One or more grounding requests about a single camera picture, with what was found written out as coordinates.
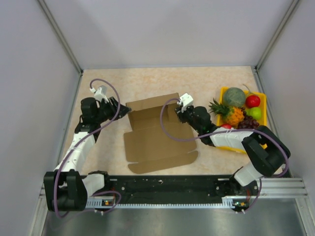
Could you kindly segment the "brown cardboard box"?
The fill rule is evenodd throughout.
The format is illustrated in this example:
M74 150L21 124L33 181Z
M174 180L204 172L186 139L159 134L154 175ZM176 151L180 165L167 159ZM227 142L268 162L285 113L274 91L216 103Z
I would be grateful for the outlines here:
M180 123L175 108L177 93L126 103L132 131L124 134L128 168L146 174L189 165L198 158L192 128Z

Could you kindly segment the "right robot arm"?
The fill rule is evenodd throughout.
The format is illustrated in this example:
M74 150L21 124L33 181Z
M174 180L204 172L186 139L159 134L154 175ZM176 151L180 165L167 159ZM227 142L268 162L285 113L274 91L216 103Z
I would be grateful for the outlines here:
M205 145L243 150L250 162L238 169L228 180L216 182L216 193L227 195L243 195L248 185L261 177L271 177L275 171L290 157L289 149L266 126L257 128L224 128L211 122L210 115L202 106L178 106L174 110L181 123L193 128L197 138Z

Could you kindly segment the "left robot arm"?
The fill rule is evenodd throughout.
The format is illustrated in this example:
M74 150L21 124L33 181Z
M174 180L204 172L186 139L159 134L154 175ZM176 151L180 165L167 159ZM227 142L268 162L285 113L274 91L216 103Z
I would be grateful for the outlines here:
M106 195L112 188L111 182L105 179L106 172L94 171L82 176L80 171L98 140L101 124L123 118L131 108L120 104L114 97L101 101L88 97L81 100L81 112L65 157L44 176L49 211L83 211L88 198L95 192Z

